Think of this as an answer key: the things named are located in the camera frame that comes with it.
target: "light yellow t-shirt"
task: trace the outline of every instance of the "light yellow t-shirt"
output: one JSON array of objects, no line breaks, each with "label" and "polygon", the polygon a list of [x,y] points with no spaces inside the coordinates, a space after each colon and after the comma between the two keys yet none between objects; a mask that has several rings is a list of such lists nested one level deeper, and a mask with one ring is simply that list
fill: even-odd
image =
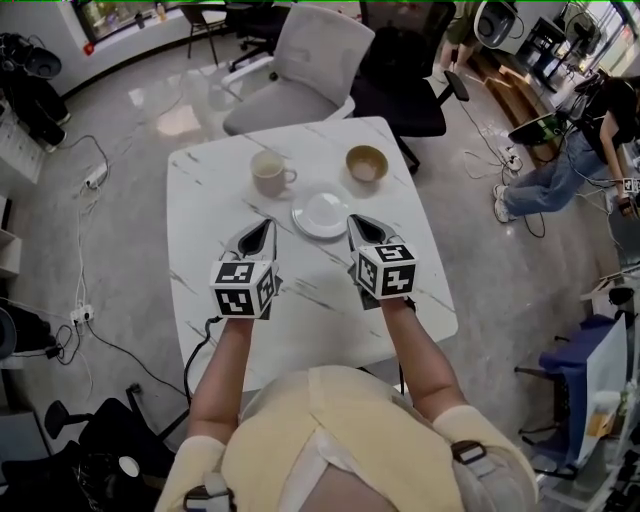
[{"label": "light yellow t-shirt", "polygon": [[228,446],[209,437],[187,439],[156,511],[183,510],[185,494],[202,485],[205,474],[221,471],[238,511],[277,512],[287,478],[318,428],[349,452],[367,483],[401,512],[464,510],[450,449],[464,440],[512,454],[537,497],[527,459],[473,407],[450,409],[430,427],[372,375],[341,366],[295,372],[256,396]]}]

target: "jeans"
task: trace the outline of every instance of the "jeans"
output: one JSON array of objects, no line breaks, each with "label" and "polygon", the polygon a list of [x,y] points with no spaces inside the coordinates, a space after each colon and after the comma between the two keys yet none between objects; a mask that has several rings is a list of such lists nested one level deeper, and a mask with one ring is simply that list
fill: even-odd
[{"label": "jeans", "polygon": [[575,131],[567,137],[565,148],[553,162],[511,182],[503,196],[509,213],[521,217],[561,210],[584,183],[571,164],[588,178],[606,166],[582,132]]}]

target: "person's hand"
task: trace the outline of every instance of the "person's hand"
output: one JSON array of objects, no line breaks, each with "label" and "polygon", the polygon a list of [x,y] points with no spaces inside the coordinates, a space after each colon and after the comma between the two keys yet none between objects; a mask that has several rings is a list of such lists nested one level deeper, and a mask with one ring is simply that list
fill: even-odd
[{"label": "person's hand", "polygon": [[631,202],[631,198],[627,195],[619,195],[618,196],[618,209],[623,217],[629,217],[633,215],[633,203]]}]

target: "person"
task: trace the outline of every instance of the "person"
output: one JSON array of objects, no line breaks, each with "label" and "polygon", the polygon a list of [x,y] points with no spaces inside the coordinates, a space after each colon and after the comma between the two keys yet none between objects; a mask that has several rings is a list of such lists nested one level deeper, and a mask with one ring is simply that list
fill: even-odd
[{"label": "person", "polygon": [[[538,489],[527,459],[467,404],[408,303],[380,304],[413,407],[365,371],[324,366],[271,382],[239,419],[254,323],[228,319],[156,511],[183,510],[194,488],[211,487],[211,475],[223,478],[231,510],[239,511],[534,510]],[[466,508],[452,467],[459,441],[498,456],[508,475],[499,492],[513,479],[525,506]]]},{"label": "person", "polygon": [[621,213],[633,213],[623,185],[629,170],[621,144],[631,142],[637,134],[640,77],[608,79],[593,108],[594,115],[589,116],[593,121],[576,123],[556,159],[508,186],[493,188],[494,213],[499,222],[561,210],[586,178],[593,178],[607,167],[618,192]]},{"label": "person", "polygon": [[455,2],[456,14],[449,23],[445,33],[445,41],[440,53],[440,63],[434,70],[434,76],[444,83],[445,71],[451,71],[453,52],[458,50],[458,58],[455,64],[455,71],[460,71],[460,66],[466,66],[469,57],[473,55],[479,45],[478,39],[473,29],[476,13],[480,7],[480,2]]}]

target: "chair backrest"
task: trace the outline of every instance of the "chair backrest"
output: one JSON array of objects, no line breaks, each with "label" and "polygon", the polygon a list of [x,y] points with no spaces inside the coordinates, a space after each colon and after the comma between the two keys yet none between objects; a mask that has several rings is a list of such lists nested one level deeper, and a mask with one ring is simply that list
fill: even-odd
[{"label": "chair backrest", "polygon": [[399,79],[431,76],[442,36],[456,12],[447,2],[360,2],[362,22],[376,32],[363,73]]},{"label": "chair backrest", "polygon": [[187,21],[192,25],[206,25],[207,22],[202,15],[202,7],[196,5],[181,5],[180,10]]},{"label": "chair backrest", "polygon": [[374,33],[324,7],[296,4],[282,28],[274,71],[342,105]]}]

